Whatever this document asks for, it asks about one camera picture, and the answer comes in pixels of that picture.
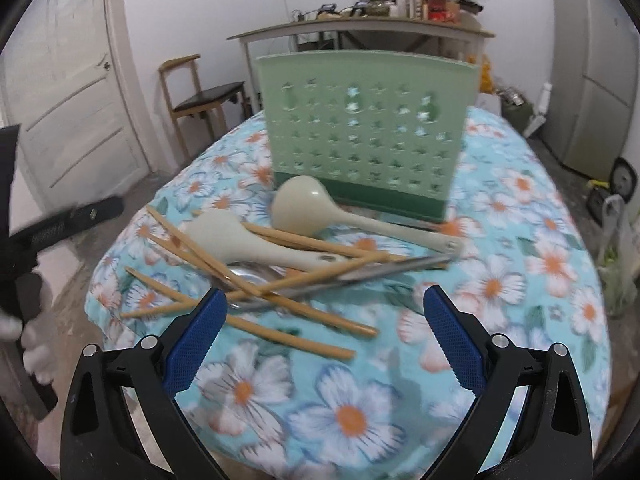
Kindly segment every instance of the wooden desk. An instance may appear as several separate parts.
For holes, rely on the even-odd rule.
[[[423,38],[418,38],[410,47],[415,50],[428,37],[445,38],[463,42],[465,57],[472,55],[476,57],[476,63],[482,63],[482,53],[484,52],[484,40],[494,38],[495,34],[486,30],[475,30],[452,23],[424,22],[421,20],[411,20],[409,18],[383,18],[376,16],[354,17],[354,18],[329,18],[324,20],[308,20],[305,22],[290,22],[274,25],[273,27],[259,28],[244,34],[238,34],[227,38],[228,40],[239,40],[244,53],[244,63],[247,68],[249,78],[249,94],[251,96],[251,106],[254,113],[258,111],[257,91],[255,87],[255,75],[252,69],[251,56],[249,54],[249,44],[254,41],[273,40],[283,36],[296,36],[299,34],[311,34],[314,32],[338,32],[339,34],[349,34],[351,31],[368,30],[373,32],[408,32],[420,34]],[[356,46],[365,46],[355,41]]]

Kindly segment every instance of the blue gripper pad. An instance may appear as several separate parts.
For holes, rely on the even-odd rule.
[[[164,359],[162,387],[173,398],[186,390],[204,361],[226,319],[226,297],[220,290],[207,294],[171,353]]]
[[[424,291],[424,317],[460,383],[479,397],[486,386],[482,355],[460,324],[455,305],[437,285]]]

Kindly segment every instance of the white glove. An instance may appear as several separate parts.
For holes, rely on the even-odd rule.
[[[35,375],[40,384],[53,381],[56,371],[56,324],[49,308],[51,306],[51,290],[49,283],[43,280],[40,293],[42,312],[35,319],[30,320],[22,329],[22,322],[8,316],[0,310],[0,341],[15,342],[20,338],[24,348],[22,362],[29,375]]]

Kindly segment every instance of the tablecloth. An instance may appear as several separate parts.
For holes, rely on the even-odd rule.
[[[270,222],[271,159],[261,114],[213,144],[158,191],[152,204],[175,225],[195,211],[227,208]],[[364,212],[389,219],[388,215]],[[606,411],[610,352],[596,271],[566,207],[527,143],[501,118],[469,108],[463,151],[442,232],[465,239],[462,258],[429,270],[325,292],[312,306],[376,326],[357,339],[275,311],[247,319],[356,350],[349,363],[292,351],[223,327],[191,387],[176,399],[196,434],[278,478],[409,478],[424,471],[454,433],[473,395],[450,370],[424,317],[422,294],[439,283],[459,309],[517,345],[564,342],[588,403],[594,445]],[[125,271],[132,266],[193,297],[206,277],[150,243],[168,238],[139,211],[104,255],[85,310],[107,349],[159,334],[171,317],[122,320],[121,312],[170,300]],[[415,256],[427,251],[332,226],[322,238]],[[514,395],[485,466],[499,462],[524,400]]]

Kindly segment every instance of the round table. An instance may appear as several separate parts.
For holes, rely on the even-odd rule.
[[[469,108],[466,135],[441,230],[464,237],[447,270],[412,272],[316,296],[312,306],[376,326],[361,340],[275,311],[244,314],[270,328],[357,352],[349,363],[272,344],[225,326],[190,389],[176,399],[204,445],[279,478],[402,478],[424,471],[464,417],[463,390],[420,313],[439,283],[489,332],[519,346],[563,342],[587,400],[594,446],[609,396],[610,352],[593,263],[554,184],[501,118]],[[151,202],[177,226],[194,212],[228,208],[270,222],[271,156],[261,114],[216,142]],[[382,219],[389,215],[363,212]],[[121,312],[169,303],[132,276],[135,267],[192,297],[207,278],[145,235],[167,237],[141,210],[100,261],[86,300],[106,349],[159,334],[171,317],[122,320]],[[327,240],[417,256],[427,251],[333,226]],[[519,388],[484,466],[499,462],[524,400]]]

